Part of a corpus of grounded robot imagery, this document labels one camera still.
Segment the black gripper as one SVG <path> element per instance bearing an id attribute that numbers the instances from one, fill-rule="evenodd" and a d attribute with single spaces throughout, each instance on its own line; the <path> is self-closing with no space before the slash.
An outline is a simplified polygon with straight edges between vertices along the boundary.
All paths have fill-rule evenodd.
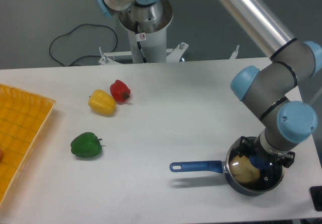
<path id="1" fill-rule="evenodd" d="M 238 144 L 239 156 L 250 156 L 251 162 L 273 162 L 275 165 L 290 168 L 295 160 L 295 152 L 288 152 L 279 156 L 276 153 L 268 153 L 259 143 L 255 144 L 254 136 L 241 136 Z"/>

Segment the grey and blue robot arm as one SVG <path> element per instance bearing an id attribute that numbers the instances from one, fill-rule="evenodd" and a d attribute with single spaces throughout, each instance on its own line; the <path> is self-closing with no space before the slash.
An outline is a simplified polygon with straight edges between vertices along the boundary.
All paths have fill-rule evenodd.
<path id="1" fill-rule="evenodd" d="M 234 94 L 264 124 L 255 140 L 242 137 L 237 145 L 240 156 L 258 169 L 269 164 L 290 167 L 293 149 L 316 129 L 317 115 L 308 105 L 290 101 L 286 93 L 321 69 L 321 46 L 299 42 L 261 0 L 219 0 L 271 63 L 263 70 L 248 66 L 232 80 Z M 165 29 L 173 18 L 167 0 L 96 0 L 106 17 L 117 15 L 128 30 L 135 63 L 162 62 L 166 41 L 148 42 Z"/>

